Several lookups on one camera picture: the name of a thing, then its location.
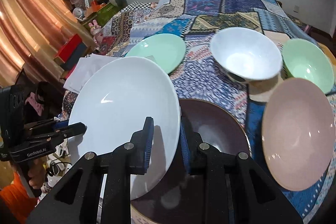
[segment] pink plate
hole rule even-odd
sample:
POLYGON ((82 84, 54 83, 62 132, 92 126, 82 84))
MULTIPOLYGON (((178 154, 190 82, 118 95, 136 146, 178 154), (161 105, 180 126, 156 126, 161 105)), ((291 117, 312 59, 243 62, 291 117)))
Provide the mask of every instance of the pink plate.
POLYGON ((333 111, 320 88, 300 78, 281 83, 262 121, 264 156, 274 179, 288 190, 309 188, 327 169, 334 143, 333 111))

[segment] screw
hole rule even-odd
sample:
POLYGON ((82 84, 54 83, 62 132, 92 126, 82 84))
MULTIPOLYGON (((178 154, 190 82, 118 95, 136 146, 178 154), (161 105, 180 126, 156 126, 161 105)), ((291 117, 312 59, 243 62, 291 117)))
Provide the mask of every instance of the screw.
POLYGON ((95 156, 95 154, 94 154, 93 152, 87 152, 87 153, 84 155, 84 158, 86 158, 87 160, 90 160, 90 159, 92 159, 94 156, 95 156))
POLYGON ((210 145, 208 145, 207 143, 201 143, 199 145, 199 148, 201 148, 202 150, 207 150, 210 148, 210 145))
POLYGON ((129 149, 132 149, 134 147, 134 144, 133 143, 125 143, 124 144, 124 148, 129 150, 129 149))
POLYGON ((240 152, 238 154, 238 157, 241 158, 242 160, 247 160, 249 156, 245 152, 240 152))

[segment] white bowl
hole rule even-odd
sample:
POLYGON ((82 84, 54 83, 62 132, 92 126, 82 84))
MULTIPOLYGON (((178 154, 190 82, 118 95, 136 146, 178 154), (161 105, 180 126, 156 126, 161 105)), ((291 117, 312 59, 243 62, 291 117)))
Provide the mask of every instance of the white bowl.
POLYGON ((282 69, 278 47, 251 29, 233 27, 219 31, 211 39, 210 50, 228 76, 239 82, 271 79, 282 69))
POLYGON ((79 93, 69 124, 87 126, 68 142, 71 163, 86 152, 112 152, 154 119, 150 165, 144 176, 131 175, 131 199, 150 191, 168 170, 180 134, 180 105, 169 76, 143 57, 124 57, 97 71, 79 93))

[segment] curtain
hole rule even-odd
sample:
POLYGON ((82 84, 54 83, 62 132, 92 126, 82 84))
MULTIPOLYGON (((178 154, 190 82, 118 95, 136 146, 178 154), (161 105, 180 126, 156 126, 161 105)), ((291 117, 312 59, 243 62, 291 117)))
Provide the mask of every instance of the curtain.
POLYGON ((57 85, 63 70, 53 58, 76 33, 94 45, 63 0, 0 0, 0 86, 13 85, 22 68, 34 82, 57 85))

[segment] wall outlet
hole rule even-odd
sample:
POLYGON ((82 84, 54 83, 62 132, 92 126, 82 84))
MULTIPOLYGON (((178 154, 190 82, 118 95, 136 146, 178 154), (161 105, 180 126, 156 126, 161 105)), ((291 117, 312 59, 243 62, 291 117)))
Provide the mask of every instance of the wall outlet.
POLYGON ((298 7, 298 5, 295 5, 293 11, 299 13, 300 7, 298 7))

